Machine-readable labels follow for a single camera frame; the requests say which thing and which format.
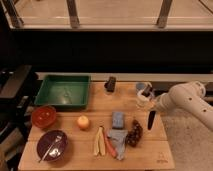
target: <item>table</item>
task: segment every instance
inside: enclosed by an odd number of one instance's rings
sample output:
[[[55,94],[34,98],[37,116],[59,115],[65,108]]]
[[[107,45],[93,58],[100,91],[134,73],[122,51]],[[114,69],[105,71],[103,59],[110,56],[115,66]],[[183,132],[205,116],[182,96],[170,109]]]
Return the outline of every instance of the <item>table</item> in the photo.
[[[114,93],[105,91],[104,82],[92,82],[86,109],[57,112],[56,123],[47,130],[32,126],[19,163],[19,171],[174,169],[174,161],[161,116],[157,115],[153,128],[150,131],[147,130],[149,106],[140,108],[136,99],[135,82],[117,82]],[[144,129],[143,137],[137,147],[126,147],[125,158],[122,161],[112,158],[109,154],[93,155],[93,142],[98,127],[103,125],[105,129],[111,128],[113,111],[124,112],[125,129],[131,129],[133,118],[136,118]],[[91,126],[86,131],[81,131],[76,124],[80,115],[86,115],[91,120]],[[59,160],[38,163],[37,142],[46,131],[53,129],[61,129],[67,134],[68,147]]]

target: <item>green tray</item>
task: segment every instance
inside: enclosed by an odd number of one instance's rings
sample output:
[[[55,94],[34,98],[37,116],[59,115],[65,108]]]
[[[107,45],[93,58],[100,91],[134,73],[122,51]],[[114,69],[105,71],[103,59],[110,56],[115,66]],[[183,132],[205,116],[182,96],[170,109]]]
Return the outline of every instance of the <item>green tray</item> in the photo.
[[[60,108],[86,108],[89,96],[90,76],[47,75],[34,104]]]

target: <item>orange bowl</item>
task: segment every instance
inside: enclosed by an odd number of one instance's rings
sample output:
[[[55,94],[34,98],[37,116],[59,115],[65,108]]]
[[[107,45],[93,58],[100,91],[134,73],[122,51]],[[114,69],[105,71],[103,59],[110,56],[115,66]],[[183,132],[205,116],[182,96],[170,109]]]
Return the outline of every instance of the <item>orange bowl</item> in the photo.
[[[38,128],[47,128],[56,120],[56,109],[53,106],[40,106],[31,114],[31,122]]]

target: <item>brown bowl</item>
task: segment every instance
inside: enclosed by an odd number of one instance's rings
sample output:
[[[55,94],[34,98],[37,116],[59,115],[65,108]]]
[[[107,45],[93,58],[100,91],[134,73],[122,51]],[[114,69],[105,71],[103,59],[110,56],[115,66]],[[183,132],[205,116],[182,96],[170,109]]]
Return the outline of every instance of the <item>brown bowl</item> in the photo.
[[[61,136],[60,141],[55,142],[57,136]],[[38,141],[37,153],[40,158],[42,158],[47,150],[50,148],[46,157],[43,161],[55,161],[58,160],[64,153],[66,146],[68,144],[67,135],[61,130],[52,130],[45,133]]]

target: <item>banana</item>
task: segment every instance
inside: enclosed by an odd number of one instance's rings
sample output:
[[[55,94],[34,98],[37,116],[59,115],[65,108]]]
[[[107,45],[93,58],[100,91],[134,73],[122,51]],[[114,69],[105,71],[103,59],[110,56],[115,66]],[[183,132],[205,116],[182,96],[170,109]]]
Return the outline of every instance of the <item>banana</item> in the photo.
[[[106,154],[105,150],[105,143],[104,143],[104,135],[103,135],[103,127],[99,127],[100,134],[99,134],[99,150],[102,156]]]
[[[104,142],[104,136],[103,136],[103,127],[102,126],[100,126],[98,128],[98,132],[96,133],[95,140],[94,140],[94,151],[93,151],[93,154],[95,156],[97,156],[99,153],[102,156],[106,154],[105,142]]]

